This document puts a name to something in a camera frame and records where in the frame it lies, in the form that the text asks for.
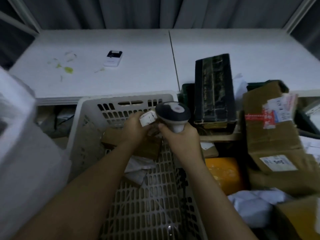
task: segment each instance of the yellow paint mark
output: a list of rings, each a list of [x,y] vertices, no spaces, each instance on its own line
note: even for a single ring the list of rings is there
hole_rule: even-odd
[[[71,67],[68,67],[68,66],[66,66],[66,67],[64,68],[64,71],[65,71],[66,73],[69,73],[69,74],[72,74],[72,73],[73,73],[73,69],[72,69]]]

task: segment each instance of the white plastic crate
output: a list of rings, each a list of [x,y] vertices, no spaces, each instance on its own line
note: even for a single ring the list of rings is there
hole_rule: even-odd
[[[131,113],[146,112],[160,102],[177,100],[174,91],[80,99],[67,146],[72,161],[70,179],[104,156],[106,150],[100,139],[107,127],[121,128]],[[120,183],[99,237],[207,239],[186,173],[166,141],[156,168],[148,170],[139,189]]]

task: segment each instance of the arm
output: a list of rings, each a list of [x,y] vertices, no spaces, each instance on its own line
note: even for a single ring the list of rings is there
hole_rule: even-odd
[[[189,123],[177,134],[163,124],[159,130],[188,175],[208,239],[256,240],[204,164],[197,130]]]
[[[13,239],[96,239],[127,163],[149,129],[142,128],[141,114],[125,122],[120,145],[70,182]]]

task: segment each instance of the white table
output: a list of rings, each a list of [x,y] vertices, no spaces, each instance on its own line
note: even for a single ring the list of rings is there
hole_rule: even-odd
[[[123,52],[118,67],[103,66],[110,50]],[[167,29],[43,31],[9,73],[34,90],[39,105],[76,104],[82,96],[179,91]]]
[[[320,96],[320,62],[281,29],[172,29],[173,54],[182,84],[194,83],[195,61],[230,54],[232,76],[246,82],[282,80],[301,97]]]

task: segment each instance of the worn black box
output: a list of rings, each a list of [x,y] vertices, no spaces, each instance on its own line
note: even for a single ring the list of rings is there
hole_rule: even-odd
[[[229,54],[195,62],[194,123],[232,133],[237,122]]]

